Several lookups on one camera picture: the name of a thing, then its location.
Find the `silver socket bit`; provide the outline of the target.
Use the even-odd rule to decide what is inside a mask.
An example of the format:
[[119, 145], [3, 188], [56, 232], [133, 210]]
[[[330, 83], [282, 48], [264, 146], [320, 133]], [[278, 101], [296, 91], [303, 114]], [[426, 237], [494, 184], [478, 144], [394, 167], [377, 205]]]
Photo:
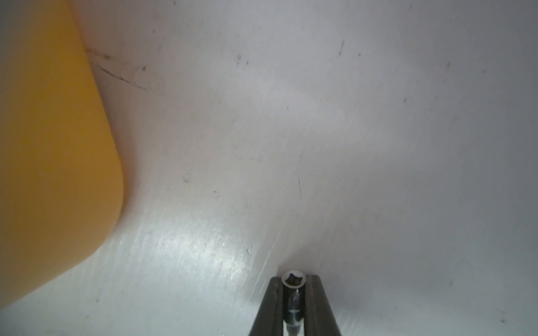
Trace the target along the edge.
[[299, 270], [290, 270], [281, 276], [281, 281], [285, 327], [288, 335], [298, 335], [304, 318], [306, 275]]

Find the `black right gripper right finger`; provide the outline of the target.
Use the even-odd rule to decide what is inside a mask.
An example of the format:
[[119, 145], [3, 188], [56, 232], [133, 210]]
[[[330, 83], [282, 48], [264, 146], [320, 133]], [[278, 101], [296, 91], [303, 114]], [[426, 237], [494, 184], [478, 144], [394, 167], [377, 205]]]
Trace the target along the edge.
[[321, 278], [313, 274], [306, 276], [304, 335], [342, 336]]

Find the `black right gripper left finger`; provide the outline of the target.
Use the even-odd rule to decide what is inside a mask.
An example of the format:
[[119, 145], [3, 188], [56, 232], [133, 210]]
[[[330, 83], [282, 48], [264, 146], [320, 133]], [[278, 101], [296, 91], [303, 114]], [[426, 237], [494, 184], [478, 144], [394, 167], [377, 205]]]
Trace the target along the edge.
[[283, 336], [283, 284], [280, 277], [272, 277], [249, 336]]

